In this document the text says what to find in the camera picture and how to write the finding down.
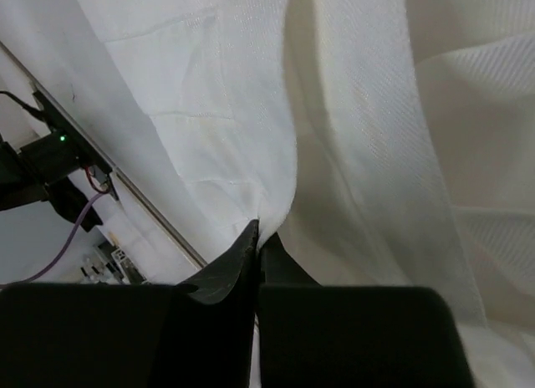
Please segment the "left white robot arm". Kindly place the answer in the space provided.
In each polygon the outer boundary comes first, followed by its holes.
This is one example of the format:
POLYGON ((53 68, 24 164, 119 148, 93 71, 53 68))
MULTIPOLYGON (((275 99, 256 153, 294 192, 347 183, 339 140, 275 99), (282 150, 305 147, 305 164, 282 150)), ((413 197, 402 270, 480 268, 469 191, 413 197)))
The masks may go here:
POLYGON ((89 199, 69 179, 77 170, 111 168, 80 135, 55 130, 16 151, 1 142, 1 209, 48 202, 66 221, 76 223, 89 199))

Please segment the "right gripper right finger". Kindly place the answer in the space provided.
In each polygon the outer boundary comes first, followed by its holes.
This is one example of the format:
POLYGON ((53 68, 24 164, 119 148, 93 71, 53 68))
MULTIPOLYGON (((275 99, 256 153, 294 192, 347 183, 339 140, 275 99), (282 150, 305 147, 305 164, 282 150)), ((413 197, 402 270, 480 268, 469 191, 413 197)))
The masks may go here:
POLYGON ((474 386, 452 313, 434 290, 323 286, 278 236, 260 259, 263 386, 474 386))

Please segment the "white pleated skirt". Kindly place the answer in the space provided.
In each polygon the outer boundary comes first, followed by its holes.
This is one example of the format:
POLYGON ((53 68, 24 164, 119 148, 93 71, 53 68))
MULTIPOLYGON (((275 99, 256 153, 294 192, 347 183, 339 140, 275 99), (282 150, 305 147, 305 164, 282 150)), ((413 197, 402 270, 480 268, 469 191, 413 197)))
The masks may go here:
POLYGON ((1 0, 1 40, 204 259, 256 219, 533 386, 534 0, 1 0))

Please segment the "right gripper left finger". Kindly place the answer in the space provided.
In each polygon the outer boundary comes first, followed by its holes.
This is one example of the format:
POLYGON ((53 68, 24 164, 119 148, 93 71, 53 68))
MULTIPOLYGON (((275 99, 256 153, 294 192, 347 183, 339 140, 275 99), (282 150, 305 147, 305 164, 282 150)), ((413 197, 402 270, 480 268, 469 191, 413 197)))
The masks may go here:
POLYGON ((258 224, 176 285, 15 284, 1 293, 4 387, 246 387, 258 224))

